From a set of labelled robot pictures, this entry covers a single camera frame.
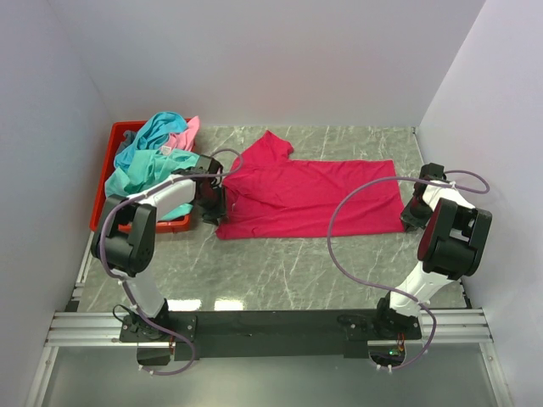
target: gray marble surface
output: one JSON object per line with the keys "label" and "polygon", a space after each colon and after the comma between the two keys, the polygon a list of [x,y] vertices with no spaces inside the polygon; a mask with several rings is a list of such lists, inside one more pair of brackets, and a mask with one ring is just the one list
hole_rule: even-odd
{"label": "gray marble surface", "polygon": [[[197,138],[198,152],[218,148],[243,151],[267,129],[289,140],[293,159],[392,159],[396,173],[417,176],[422,163],[411,128],[359,126],[208,126]],[[219,160],[230,168],[233,156]],[[406,203],[412,184],[402,182]],[[151,263],[172,309],[348,309],[373,308],[384,292],[344,277],[328,255],[326,239],[247,239],[221,241],[215,228],[193,213],[193,229],[158,235]],[[421,233],[337,237],[339,261],[372,282],[399,285],[416,264]],[[79,311],[110,311],[126,304],[121,288],[90,258]],[[465,308],[455,282],[433,298],[434,308]]]}

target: plastic bin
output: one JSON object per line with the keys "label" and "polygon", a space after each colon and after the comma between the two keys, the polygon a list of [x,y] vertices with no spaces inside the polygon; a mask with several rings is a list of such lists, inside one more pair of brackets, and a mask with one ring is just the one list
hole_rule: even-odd
{"label": "plastic bin", "polygon": [[[92,216],[90,227],[92,231],[96,231],[98,223],[100,221],[100,215],[102,214],[102,208],[105,203],[104,183],[113,174],[113,160],[117,148],[119,148],[122,141],[125,139],[123,134],[127,130],[138,131],[143,127],[146,121],[120,121],[114,123],[111,127],[111,134],[109,135],[108,149],[105,153],[104,164],[102,165],[102,173],[100,174],[100,182],[98,184],[98,190],[96,191],[96,197],[94,198],[94,207],[92,208]],[[131,227],[120,226],[119,229],[124,232],[129,232]],[[175,219],[169,222],[158,222],[156,224],[157,233],[172,233],[178,231],[187,231],[190,229],[190,214],[185,215],[182,218]]]}

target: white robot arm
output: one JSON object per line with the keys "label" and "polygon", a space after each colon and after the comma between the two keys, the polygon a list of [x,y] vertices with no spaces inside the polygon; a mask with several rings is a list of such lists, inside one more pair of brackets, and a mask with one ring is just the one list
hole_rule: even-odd
{"label": "white robot arm", "polygon": [[[179,170],[152,188],[159,189],[158,192],[143,192],[145,198],[123,208],[116,214],[108,229],[104,230],[108,213],[118,204],[141,193],[126,198],[113,195],[106,200],[98,233],[92,241],[92,255],[99,258],[99,238],[105,233],[106,257],[111,272],[126,282],[133,296],[132,302],[138,304],[149,318],[157,318],[159,314],[165,315],[168,312],[167,302],[156,286],[151,268],[148,267],[154,253],[156,222],[181,204],[195,203],[203,210],[204,222],[218,225],[218,220],[225,214],[224,194],[218,178],[180,178],[217,174],[220,171],[222,165],[218,161],[201,155],[195,167]],[[118,230],[118,225],[128,223],[132,223],[129,234]]]}
{"label": "white robot arm", "polygon": [[[419,178],[447,183],[441,165],[424,165]],[[426,229],[417,252],[418,262],[397,289],[429,304],[440,288],[471,276],[478,268],[490,229],[490,212],[476,209],[454,188],[416,184],[411,202],[401,216],[407,231]],[[420,314],[417,303],[390,292],[379,301],[384,330],[398,332]]]}

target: white wall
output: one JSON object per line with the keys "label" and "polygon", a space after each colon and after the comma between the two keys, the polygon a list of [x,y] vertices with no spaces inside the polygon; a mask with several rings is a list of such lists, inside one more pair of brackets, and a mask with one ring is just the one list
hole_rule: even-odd
{"label": "white wall", "polygon": [[116,120],[418,125],[484,0],[50,0]]}
{"label": "white wall", "polygon": [[475,170],[493,215],[481,267],[467,279],[483,305],[518,406],[543,387],[543,3],[487,0],[420,128],[425,161]]}
{"label": "white wall", "polygon": [[111,124],[52,9],[0,13],[0,405],[25,400],[70,298]]}

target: t-shirt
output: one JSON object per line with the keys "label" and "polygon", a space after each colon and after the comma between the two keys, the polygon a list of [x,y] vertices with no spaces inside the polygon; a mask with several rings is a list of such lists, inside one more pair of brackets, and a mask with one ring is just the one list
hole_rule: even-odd
{"label": "t-shirt", "polygon": [[[223,181],[227,218],[220,239],[325,237],[332,213],[366,182],[395,176],[392,160],[313,161],[290,159],[292,145],[266,131],[243,153],[244,165]],[[232,168],[236,168],[236,159]],[[395,181],[356,194],[339,212],[334,236],[403,231],[403,203]]]}

